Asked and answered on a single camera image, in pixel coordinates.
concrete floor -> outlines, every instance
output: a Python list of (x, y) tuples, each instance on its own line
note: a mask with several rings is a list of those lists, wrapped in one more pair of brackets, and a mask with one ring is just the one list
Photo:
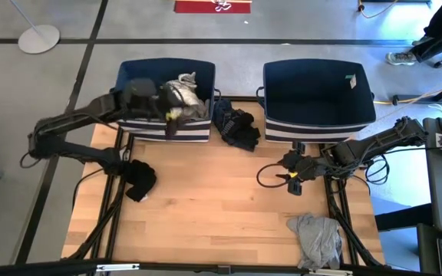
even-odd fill
[[(100, 0), (19, 0), (37, 24), (52, 24), (63, 38), (89, 38)], [(373, 14), (387, 4), (366, 4)], [(376, 19), (355, 12), (355, 1), (260, 0), (250, 15), (178, 15), (170, 0), (109, 1), (99, 38), (294, 38), (413, 40), (422, 35), (437, 5), (397, 4)], [(7, 1), (0, 0), (0, 38), (17, 38), (26, 22)], [(60, 44), (48, 53), (26, 55), (15, 44), (0, 44), (0, 265), (12, 262), (25, 218), (38, 189), (45, 163), (20, 169), (27, 151), (26, 135), (42, 117), (62, 113), (73, 89), (85, 44)], [(114, 85), (122, 61), (178, 57), (216, 64), (216, 86), (224, 95), (253, 96), (262, 84), (265, 62), (289, 58), (328, 58), (363, 64), (378, 100), (393, 94), (422, 94), (442, 88), (442, 68), (428, 64), (392, 67), (384, 54), (406, 47), (345, 45), (249, 45), (249, 44), (107, 44), (95, 45), (78, 98), (77, 107), (107, 93)], [(377, 118), (401, 107), (376, 106)], [(393, 116), (362, 130), (366, 137), (387, 129), (398, 117), (442, 117), (424, 105), (410, 105)], [(91, 127), (75, 130), (68, 140), (88, 144)], [(383, 186), (372, 186), (376, 199), (401, 205), (429, 202), (425, 155), (421, 151), (388, 157), (391, 175)], [(61, 159), (44, 214), (31, 250), (30, 262), (57, 260), (71, 216), (71, 198), (81, 177), (82, 165)]]

red floor mat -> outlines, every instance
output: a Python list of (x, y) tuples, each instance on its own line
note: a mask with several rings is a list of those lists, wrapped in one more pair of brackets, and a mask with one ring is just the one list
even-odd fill
[(177, 13), (213, 13), (213, 14), (249, 14), (251, 3), (230, 3), (231, 8), (227, 11), (216, 11), (217, 4), (207, 0), (205, 2), (175, 1)]

white stripe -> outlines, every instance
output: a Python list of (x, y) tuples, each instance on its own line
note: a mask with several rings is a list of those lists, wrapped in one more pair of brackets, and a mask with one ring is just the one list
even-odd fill
[[(266, 140), (267, 142), (270, 142), (270, 143), (292, 143), (292, 141), (278, 141), (278, 140), (271, 140), (271, 139), (268, 139), (268, 140)], [(301, 140), (302, 142), (304, 142), (304, 143), (315, 143), (315, 144), (318, 144), (318, 143), (340, 143), (340, 142), (328, 142), (328, 141), (306, 141), (306, 140)]]
[(344, 130), (348, 128), (355, 128), (355, 127), (366, 127), (368, 123), (358, 124), (358, 125), (351, 125), (351, 126), (303, 126), (298, 124), (291, 124), (291, 123), (281, 123), (276, 122), (274, 120), (266, 119), (267, 123), (273, 123), (278, 126), (282, 127), (293, 127), (293, 128), (299, 128), (299, 129), (307, 129), (307, 130)]
[(135, 136), (134, 137), (137, 140), (143, 140), (143, 141), (157, 141), (157, 142), (192, 142), (192, 143), (198, 143), (198, 142), (209, 142), (209, 139), (207, 140), (161, 140), (161, 139), (151, 139), (151, 138), (143, 138), (141, 136)]
[(266, 135), (292, 139), (332, 139), (332, 138), (348, 138), (354, 133), (326, 133), (326, 134), (307, 134), (307, 133), (288, 133), (278, 130), (266, 130)]
[[(147, 134), (147, 135), (157, 135), (164, 136), (165, 130), (145, 130), (134, 127), (123, 127), (124, 130), (137, 133), (137, 134)], [(179, 130), (175, 133), (176, 136), (209, 136), (210, 130)]]
[[(137, 123), (137, 124), (148, 124), (148, 125), (154, 125), (154, 126), (166, 126), (167, 123), (165, 122), (158, 122), (158, 121), (147, 121), (147, 120), (119, 120), (119, 122), (125, 122), (125, 123)], [(202, 120), (202, 121), (195, 121), (195, 122), (189, 122), (185, 123), (186, 126), (200, 126), (204, 124), (211, 124), (211, 120)]]

striped fabric bin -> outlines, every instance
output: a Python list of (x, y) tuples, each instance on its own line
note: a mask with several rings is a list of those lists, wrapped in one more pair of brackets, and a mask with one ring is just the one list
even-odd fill
[[(207, 142), (210, 125), (213, 119), (214, 106), (214, 64), (206, 61), (195, 61), (182, 58), (155, 58), (139, 61), (125, 61), (120, 65), (115, 90), (122, 90), (125, 84), (137, 77), (153, 80), (157, 87), (167, 81), (176, 80), (179, 74), (196, 72), (196, 95), (202, 101), (210, 99), (209, 119), (186, 123), (178, 128), (176, 134), (168, 141), (173, 142)], [(120, 120), (119, 126), (134, 135), (134, 138), (148, 141), (167, 141), (165, 128), (167, 123), (158, 119)]]
[[(259, 92), (265, 89), (265, 95)], [(299, 59), (264, 65), (256, 92), (266, 115), (266, 140), (337, 143), (376, 120), (362, 65)]]

desk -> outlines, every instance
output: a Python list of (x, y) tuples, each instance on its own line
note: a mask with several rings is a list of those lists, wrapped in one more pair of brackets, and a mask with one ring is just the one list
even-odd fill
[[(235, 102), (233, 106), (250, 112), (255, 117), (254, 126), (264, 133), (263, 110), (257, 103)], [(91, 146), (114, 146), (115, 137), (115, 131), (97, 125)], [(208, 143), (135, 140), (131, 158), (149, 163), (158, 180), (145, 201), (124, 197), (112, 260), (296, 266), (299, 242), (285, 224), (288, 218), (306, 212), (328, 215), (323, 178), (304, 182), (302, 196), (290, 195), (286, 187), (265, 189), (255, 180), (262, 166), (278, 161), (289, 148), (290, 144), (267, 143), (261, 138), (256, 151), (249, 153), (228, 146), (214, 127)], [(306, 154), (317, 156), (317, 145), (307, 146)], [(97, 164), (87, 164), (84, 175), (98, 168)], [(282, 170), (264, 173), (262, 181), (280, 182), (270, 176), (276, 172)], [(97, 223), (106, 179), (98, 174), (82, 182), (63, 257), (74, 253)], [(384, 263), (368, 187), (352, 178), (346, 192), (353, 229), (373, 256)], [(107, 233), (108, 229), (99, 257), (105, 256)], [(343, 259), (349, 263), (345, 237)]]

